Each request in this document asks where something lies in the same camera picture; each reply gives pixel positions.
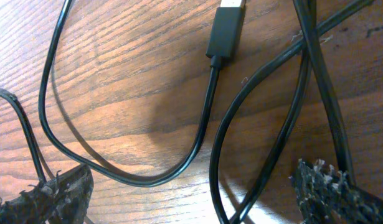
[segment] black wire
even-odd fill
[[[308,1],[310,6],[312,18],[316,17],[316,0]],[[273,169],[280,158],[280,154],[283,151],[285,144],[292,132],[292,129],[295,125],[299,113],[303,105],[303,98],[309,84],[311,75],[311,64],[309,54],[306,49],[302,50],[301,65],[298,75],[298,83],[296,85],[296,90],[294,97],[290,106],[290,110],[285,118],[284,124],[281,127],[280,132],[278,133],[277,139],[270,151],[269,155],[266,158],[266,161],[262,167],[262,170],[259,173],[258,178],[256,179],[251,190],[249,190],[243,199],[240,207],[237,209],[233,217],[230,219],[231,223],[240,223],[248,215],[249,210],[252,208],[254,203],[258,200],[260,194],[265,188],[269,176],[273,172]]]
[[[88,159],[82,156],[77,155],[76,153],[72,152],[70,149],[65,147],[54,136],[46,118],[45,96],[46,96],[46,90],[47,90],[47,82],[49,80],[49,73],[52,67],[55,51],[57,50],[60,34],[62,32],[62,29],[64,28],[64,23],[68,16],[71,2],[72,0],[66,0],[64,2],[64,6],[61,10],[56,28],[54,30],[52,42],[50,44],[49,52],[47,54],[47,60],[46,60],[43,75],[42,75],[42,81],[40,84],[39,104],[38,104],[39,119],[47,138],[51,141],[51,143],[55,147],[57,147],[57,149],[59,149],[62,153],[67,155],[69,158],[81,163],[85,163],[89,165],[90,168],[94,169],[95,171],[124,184],[132,185],[136,187],[154,187],[157,185],[164,184],[176,178],[179,174],[181,174],[181,172],[183,172],[189,166],[189,164],[195,158],[199,149],[202,146],[202,142],[204,140],[204,136],[205,136],[207,125],[208,125],[210,109],[212,108],[212,102],[214,99],[214,93],[215,93],[216,84],[217,84],[217,80],[219,76],[219,68],[215,68],[215,67],[211,68],[210,80],[208,84],[208,89],[207,89],[207,93],[205,97],[204,106],[202,109],[201,120],[197,130],[196,138],[194,140],[194,143],[192,144],[192,149],[190,153],[178,165],[176,165],[171,170],[161,175],[157,175],[155,177],[140,177],[140,176],[132,175],[132,174],[128,174],[125,176],[125,175],[117,174],[116,172],[112,172],[103,166],[100,166],[92,161],[89,161]]]
[[[16,111],[18,119],[22,126],[22,130],[24,131],[25,138],[29,146],[29,150],[31,152],[32,160],[34,162],[39,181],[45,183],[46,177],[43,173],[42,165],[40,164],[39,155],[38,155],[38,145],[35,140],[35,136],[34,136],[34,132],[32,131],[31,124],[29,123],[29,120],[27,118],[27,115],[25,114],[24,109],[22,108],[17,97],[14,94],[8,92],[7,90],[3,90],[2,88],[0,88],[0,97],[5,99],[7,102],[9,102],[10,105]]]
[[[331,78],[328,75],[327,67],[324,62],[323,53],[321,52],[319,36],[314,25],[311,23],[311,16],[300,0],[293,0],[299,22],[301,24],[302,33],[306,40],[307,49],[310,54],[311,64],[313,66],[314,75],[326,109],[329,127],[333,135],[336,160],[339,170],[348,172],[350,184],[355,185],[354,172],[352,166],[352,157],[348,145],[348,137],[344,127],[341,109],[339,107],[336,94],[334,91]]]
[[[325,32],[329,31],[336,25],[338,25],[343,20],[347,19],[349,16],[353,15],[355,12],[360,9],[370,5],[373,0],[357,0],[348,4],[343,10],[335,13],[329,19],[325,20],[319,24],[317,30],[319,35],[323,35]],[[222,144],[225,138],[227,129],[229,128],[230,122],[233,119],[238,108],[246,99],[248,94],[259,84],[261,83],[269,74],[274,72],[280,65],[292,58],[297,52],[302,50],[305,47],[305,40],[299,40],[293,45],[289,46],[282,53],[277,55],[273,60],[259,68],[251,77],[251,79],[246,83],[246,85],[240,90],[237,96],[234,98],[230,107],[228,108],[224,118],[222,119],[216,137],[214,140],[214,145],[212,147],[212,154],[210,157],[209,165],[209,183],[210,183],[210,194],[212,196],[212,201],[216,210],[216,214],[221,223],[229,223],[227,215],[221,201],[220,192],[219,192],[219,180],[218,180],[218,169],[219,169],[219,159],[220,152],[222,149]],[[266,182],[270,178],[269,175],[262,176],[262,179]],[[240,212],[240,218],[246,216],[245,212]]]

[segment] wooden surface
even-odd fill
[[[318,1],[318,20],[348,2]],[[0,87],[18,96],[53,173],[77,165],[51,145],[37,114],[42,69],[62,3],[0,1]],[[75,1],[47,93],[48,119],[56,136],[76,153],[96,161],[92,148],[132,174],[156,175],[177,164],[197,130],[209,77],[210,61],[204,54],[218,5],[219,0]],[[383,29],[374,29],[380,26],[383,0],[325,34],[332,38],[322,48],[343,112],[358,185],[383,198]],[[367,37],[370,29],[374,32]],[[290,45],[299,30],[291,1],[248,1],[237,58],[220,73],[198,156],[175,180],[148,189],[93,171],[91,221],[217,223],[208,166],[219,122],[245,77]],[[285,119],[299,63],[300,56],[293,57],[267,78],[230,125],[220,158],[229,216],[259,173]],[[314,77],[290,140],[247,222],[301,221],[288,179],[301,157],[336,163]],[[17,197],[36,179],[16,114],[0,100],[0,197]]]

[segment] wood grain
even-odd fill
[[[318,1],[319,21],[347,0]],[[62,1],[0,1],[0,87],[22,103],[53,173],[77,165],[45,137],[37,114],[40,78]],[[204,56],[219,0],[75,1],[60,39],[47,92],[56,136],[91,160],[90,148],[115,167],[160,174],[188,152],[209,77]],[[383,0],[324,35],[326,64],[346,123],[358,185],[383,198]],[[159,187],[136,188],[93,171],[88,209],[94,223],[217,223],[208,166],[215,132],[242,80],[291,44],[300,27],[288,0],[247,2],[236,60],[220,73],[204,145],[190,167]],[[300,56],[245,100],[220,160],[229,215],[256,178],[291,102]],[[74,135],[68,122],[77,131]],[[301,157],[335,164],[315,79],[301,116],[247,222],[298,223],[288,176]],[[37,176],[15,113],[0,100],[0,197],[10,200]]]

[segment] usb cable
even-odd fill
[[[65,0],[64,2],[59,19],[57,21],[57,25],[54,30],[49,52],[47,53],[47,60],[40,84],[38,102],[39,120],[47,138],[58,150],[60,150],[69,158],[77,162],[87,164],[91,169],[94,169],[95,171],[121,183],[135,187],[154,187],[173,180],[189,166],[202,146],[209,121],[210,110],[212,108],[214,93],[219,78],[219,72],[225,63],[231,61],[237,43],[240,39],[242,21],[244,18],[244,2],[239,1],[237,4],[237,1],[223,1],[221,7],[217,9],[212,33],[210,36],[210,42],[206,53],[206,55],[211,58],[210,79],[204,100],[204,106],[202,109],[201,120],[196,137],[194,139],[194,143],[191,146],[189,154],[178,165],[169,171],[155,177],[142,177],[129,174],[124,171],[113,172],[112,170],[109,170],[106,167],[92,162],[71,151],[69,148],[64,146],[64,144],[62,144],[57,139],[57,137],[55,137],[53,131],[50,129],[45,110],[47,82],[49,80],[49,73],[50,69],[52,68],[53,58],[57,50],[60,34],[64,27],[65,20],[69,14],[71,3],[72,0]]]
[[[307,20],[310,22],[310,26],[306,28],[306,26],[302,26],[303,34],[305,38],[309,38],[306,33],[315,33],[316,36],[323,35],[325,32],[329,31],[343,20],[347,19],[349,16],[353,15],[357,11],[362,8],[370,5],[374,0],[355,0],[354,2],[348,4],[344,9],[335,13],[335,15],[326,19],[324,22],[320,23],[318,27],[315,27],[316,24],[316,0],[294,0],[296,2],[296,9],[298,12],[299,19],[301,24],[305,24]],[[304,13],[300,14],[300,7],[309,5],[310,14]],[[308,40],[310,44],[316,41],[316,51],[319,48],[317,47],[318,40]],[[244,85],[244,87],[239,91],[239,93],[235,96],[233,102],[230,104],[228,110],[226,111],[222,121],[220,122],[219,128],[217,130],[214,145],[212,147],[212,154],[210,156],[210,164],[209,164],[209,184],[210,184],[210,194],[212,196],[212,202],[214,204],[214,208],[219,219],[220,223],[241,223],[245,217],[247,216],[249,210],[252,208],[252,205],[257,201],[259,195],[267,184],[270,174],[272,173],[275,164],[277,163],[278,158],[285,146],[285,143],[288,140],[288,137],[292,131],[292,128],[295,124],[295,121],[299,115],[302,100],[305,94],[305,89],[307,88],[308,79],[310,77],[311,68],[310,65],[312,61],[320,61],[321,66],[323,65],[323,59],[320,58],[320,55],[315,54],[315,51],[309,49],[309,51],[305,50],[306,42],[304,39],[301,39],[287,49],[285,49],[282,53],[277,55],[274,59],[260,67],[250,78],[249,81]],[[220,152],[222,150],[223,141],[226,135],[226,132],[230,126],[230,122],[235,116],[237,110],[241,106],[242,102],[249,93],[259,85],[264,79],[266,79],[271,73],[273,73],[279,66],[285,63],[287,60],[291,59],[294,55],[302,50],[302,61],[300,67],[300,73],[298,78],[298,84],[296,87],[296,91],[294,94],[294,99],[292,101],[290,110],[286,117],[286,120],[281,128],[280,133],[270,151],[262,170],[258,178],[256,179],[253,187],[248,191],[243,202],[240,204],[239,208],[236,209],[236,213],[231,219],[228,219],[223,204],[222,199],[220,197],[219,192],[219,157]],[[323,103],[326,108],[327,117],[330,123],[331,132],[333,134],[333,141],[336,150],[336,158],[338,161],[338,167],[341,171],[347,172],[349,174],[349,182],[354,185],[354,174],[351,162],[350,151],[348,148],[348,139],[346,137],[346,132],[344,129],[344,125],[342,122],[341,113],[339,110],[338,102],[336,99],[336,95],[334,94],[334,90],[332,88],[331,80],[329,80],[328,74],[326,72],[322,72],[322,67],[319,68],[316,65],[315,75],[321,75],[321,77],[316,77],[318,85],[320,86],[320,93],[323,99]]]

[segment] usb plug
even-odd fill
[[[212,66],[221,68],[221,61],[229,62],[234,56],[244,22],[244,5],[244,0],[222,0],[217,8],[206,51],[207,57],[212,58]]]

